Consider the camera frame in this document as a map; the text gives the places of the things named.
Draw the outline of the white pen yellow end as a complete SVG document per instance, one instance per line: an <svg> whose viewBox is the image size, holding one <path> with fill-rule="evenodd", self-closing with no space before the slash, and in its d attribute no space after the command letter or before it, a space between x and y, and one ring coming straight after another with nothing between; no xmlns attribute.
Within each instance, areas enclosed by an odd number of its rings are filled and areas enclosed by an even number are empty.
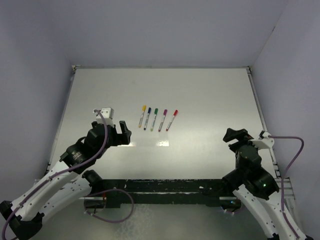
<svg viewBox="0 0 320 240"><path fill-rule="evenodd" d="M141 113L141 116L140 116L140 119L139 119L139 124L138 124L138 127L139 127L139 128L142 127L144 115L145 115L145 110L143 110L142 113Z"/></svg>

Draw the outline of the white pen blue end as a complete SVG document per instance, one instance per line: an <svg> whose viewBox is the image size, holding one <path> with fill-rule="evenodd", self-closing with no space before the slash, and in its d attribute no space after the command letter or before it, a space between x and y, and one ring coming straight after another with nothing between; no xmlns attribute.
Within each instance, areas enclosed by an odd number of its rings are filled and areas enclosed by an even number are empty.
<svg viewBox="0 0 320 240"><path fill-rule="evenodd" d="M143 130L145 131L148 127L148 122L149 122L149 118L150 118L150 113L147 113L146 115L146 119L145 119L145 123L144 123L144 126L143 126Z"/></svg>

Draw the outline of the white pen green end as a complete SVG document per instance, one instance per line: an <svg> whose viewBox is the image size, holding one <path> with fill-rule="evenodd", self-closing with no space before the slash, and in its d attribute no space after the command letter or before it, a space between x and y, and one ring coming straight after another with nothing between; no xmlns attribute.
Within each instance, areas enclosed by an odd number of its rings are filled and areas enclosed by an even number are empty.
<svg viewBox="0 0 320 240"><path fill-rule="evenodd" d="M150 131L151 131L151 132L154 130L155 123L156 123L156 119L157 119L157 114L155 113L154 116L153 116L153 120L152 120L152 123L151 123L151 127L150 127Z"/></svg>

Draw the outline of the white pen purple end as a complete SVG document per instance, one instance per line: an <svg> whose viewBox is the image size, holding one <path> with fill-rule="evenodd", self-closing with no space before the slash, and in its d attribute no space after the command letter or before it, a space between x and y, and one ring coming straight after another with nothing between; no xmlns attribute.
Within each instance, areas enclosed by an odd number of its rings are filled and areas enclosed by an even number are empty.
<svg viewBox="0 0 320 240"><path fill-rule="evenodd" d="M166 118L166 115L163 115L159 124L158 132L161 132L165 118Z"/></svg>

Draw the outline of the white pen red end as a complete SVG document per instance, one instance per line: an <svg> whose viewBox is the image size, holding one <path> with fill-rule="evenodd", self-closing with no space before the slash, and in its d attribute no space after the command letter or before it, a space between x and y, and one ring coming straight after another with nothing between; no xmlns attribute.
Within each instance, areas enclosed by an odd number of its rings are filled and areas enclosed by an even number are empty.
<svg viewBox="0 0 320 240"><path fill-rule="evenodd" d="M169 121L168 126L166 127L166 132L169 131L169 129L170 129L170 127L171 127L174 119L175 119L175 115L173 115L172 118L171 118L171 120Z"/></svg>

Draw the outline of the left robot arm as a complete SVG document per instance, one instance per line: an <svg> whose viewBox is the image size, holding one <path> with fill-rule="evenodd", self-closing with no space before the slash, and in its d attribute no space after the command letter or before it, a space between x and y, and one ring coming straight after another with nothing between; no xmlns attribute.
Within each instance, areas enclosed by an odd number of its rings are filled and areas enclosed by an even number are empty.
<svg viewBox="0 0 320 240"><path fill-rule="evenodd" d="M128 145L125 121L118 133L112 122L94 121L87 135L62 154L41 180L19 198L0 204L5 228L18 240L35 236L56 212L83 197L103 197L107 208L124 204L206 205L238 208L223 179L104 179L92 165L110 147Z"/></svg>

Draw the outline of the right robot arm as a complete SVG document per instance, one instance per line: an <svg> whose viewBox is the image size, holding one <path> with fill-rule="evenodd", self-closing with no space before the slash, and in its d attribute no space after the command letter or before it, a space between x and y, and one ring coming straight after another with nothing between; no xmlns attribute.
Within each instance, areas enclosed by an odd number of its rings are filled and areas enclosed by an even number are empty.
<svg viewBox="0 0 320 240"><path fill-rule="evenodd" d="M262 167L260 150L270 150L276 136L266 131L253 138L246 129L228 128L223 141L235 154L235 169L225 175L222 190L236 196L249 210L269 240L309 240L285 205L284 182Z"/></svg>

